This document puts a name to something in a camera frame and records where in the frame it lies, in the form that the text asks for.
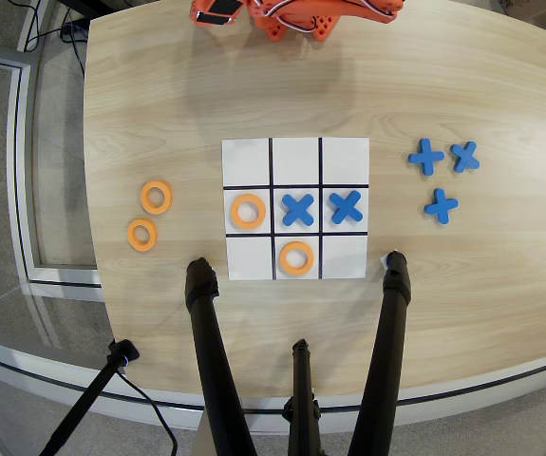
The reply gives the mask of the orange gripper body black servo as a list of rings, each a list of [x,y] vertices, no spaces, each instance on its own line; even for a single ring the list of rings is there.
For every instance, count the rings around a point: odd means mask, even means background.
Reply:
[[[223,26],[232,24],[244,7],[237,0],[194,0],[190,18],[197,26]]]

